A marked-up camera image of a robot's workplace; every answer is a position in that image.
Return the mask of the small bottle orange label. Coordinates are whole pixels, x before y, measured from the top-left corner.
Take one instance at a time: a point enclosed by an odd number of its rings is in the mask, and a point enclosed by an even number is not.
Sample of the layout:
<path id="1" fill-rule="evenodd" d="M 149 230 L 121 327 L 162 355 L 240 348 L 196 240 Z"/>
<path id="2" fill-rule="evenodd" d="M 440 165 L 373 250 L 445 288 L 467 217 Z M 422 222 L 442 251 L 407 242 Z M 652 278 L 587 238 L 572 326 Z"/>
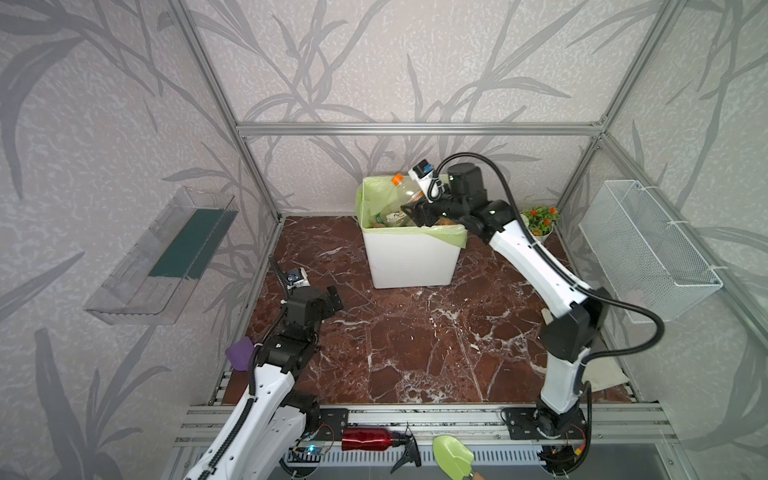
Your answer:
<path id="1" fill-rule="evenodd" d="M 395 187 L 395 198 L 392 201 L 394 210 L 401 210 L 403 205 L 418 201 L 424 196 L 419 184 L 408 175 L 396 174 L 391 183 Z"/>

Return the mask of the bottle white label green band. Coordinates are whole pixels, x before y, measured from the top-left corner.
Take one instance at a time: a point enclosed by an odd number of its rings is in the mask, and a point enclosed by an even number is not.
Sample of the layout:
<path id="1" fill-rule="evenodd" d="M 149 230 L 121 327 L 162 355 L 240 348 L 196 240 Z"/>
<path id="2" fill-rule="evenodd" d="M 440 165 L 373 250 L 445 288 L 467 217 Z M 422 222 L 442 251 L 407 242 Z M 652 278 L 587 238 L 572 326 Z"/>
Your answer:
<path id="1" fill-rule="evenodd" d="M 373 217 L 373 228 L 402 228 L 414 226 L 413 220 L 402 210 L 382 211 Z"/>

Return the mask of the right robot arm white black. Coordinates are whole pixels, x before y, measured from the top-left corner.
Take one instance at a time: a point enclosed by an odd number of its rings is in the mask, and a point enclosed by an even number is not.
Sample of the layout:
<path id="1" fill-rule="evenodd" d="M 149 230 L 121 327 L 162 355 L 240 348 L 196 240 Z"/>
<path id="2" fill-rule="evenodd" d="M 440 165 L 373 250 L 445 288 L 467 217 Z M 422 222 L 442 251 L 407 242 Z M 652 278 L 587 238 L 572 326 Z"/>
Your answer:
<path id="1" fill-rule="evenodd" d="M 420 161 L 408 172 L 420 191 L 402 209 L 419 227 L 432 227 L 440 219 L 464 226 L 511 263 L 543 299 L 553 319 L 540 333 L 547 371 L 531 428 L 543 438 L 557 439 L 579 422 L 580 402 L 591 397 L 583 381 L 586 367 L 597 359 L 650 349 L 663 338 L 665 325 L 658 314 L 614 299 L 567 270 L 525 226 L 509 184 L 502 185 L 504 199 L 489 200 L 482 165 L 501 172 L 492 160 L 473 152 L 453 154 L 438 166 Z M 594 352 L 592 343 L 610 307 L 646 317 L 654 333 L 634 347 Z"/>

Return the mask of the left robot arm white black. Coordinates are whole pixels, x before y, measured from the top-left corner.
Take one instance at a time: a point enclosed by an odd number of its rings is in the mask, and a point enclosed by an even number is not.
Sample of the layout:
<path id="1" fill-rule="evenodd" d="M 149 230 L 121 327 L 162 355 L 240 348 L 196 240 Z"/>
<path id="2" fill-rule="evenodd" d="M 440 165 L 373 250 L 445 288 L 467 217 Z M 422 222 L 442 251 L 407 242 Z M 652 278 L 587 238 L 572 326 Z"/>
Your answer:
<path id="1" fill-rule="evenodd" d="M 254 350 L 248 386 L 233 413 L 186 479 L 266 479 L 289 448 L 313 432 L 316 398 L 294 385 L 319 345 L 322 322 L 343 309 L 338 290 L 302 286 L 281 307 L 279 333 Z"/>

